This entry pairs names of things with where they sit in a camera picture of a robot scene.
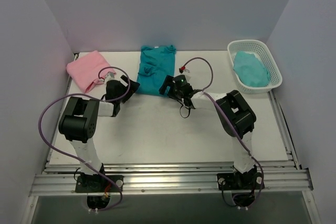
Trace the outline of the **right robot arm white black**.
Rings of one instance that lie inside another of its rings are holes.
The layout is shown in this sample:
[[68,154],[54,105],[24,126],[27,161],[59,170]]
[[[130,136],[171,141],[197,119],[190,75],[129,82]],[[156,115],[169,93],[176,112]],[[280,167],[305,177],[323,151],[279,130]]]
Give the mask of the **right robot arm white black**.
[[257,118],[241,93],[237,90],[207,93],[193,89],[183,74],[176,77],[167,75],[159,93],[166,93],[188,110],[205,109],[217,113],[224,131],[232,139],[234,169],[238,171],[233,175],[233,182],[241,189],[250,185],[252,176],[249,171],[256,165],[252,153],[252,135]]

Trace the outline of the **teal t shirt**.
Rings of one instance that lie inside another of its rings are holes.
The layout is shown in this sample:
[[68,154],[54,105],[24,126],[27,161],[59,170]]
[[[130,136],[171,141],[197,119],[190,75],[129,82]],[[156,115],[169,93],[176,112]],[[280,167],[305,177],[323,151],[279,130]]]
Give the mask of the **teal t shirt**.
[[142,46],[137,82],[137,92],[161,96],[159,89],[167,75],[175,73],[176,48],[173,45],[150,47]]

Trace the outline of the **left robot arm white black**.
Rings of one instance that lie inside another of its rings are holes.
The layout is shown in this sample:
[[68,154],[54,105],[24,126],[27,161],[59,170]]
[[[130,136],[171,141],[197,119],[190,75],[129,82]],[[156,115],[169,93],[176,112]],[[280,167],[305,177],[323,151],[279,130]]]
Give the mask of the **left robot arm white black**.
[[70,142],[77,157],[84,160],[80,164],[80,178],[94,192],[102,191],[106,185],[105,177],[97,174],[104,174],[104,167],[93,142],[98,118],[117,116],[120,104],[126,103],[140,87],[125,75],[120,80],[105,79],[105,85],[102,101],[70,97],[58,125],[59,133]]

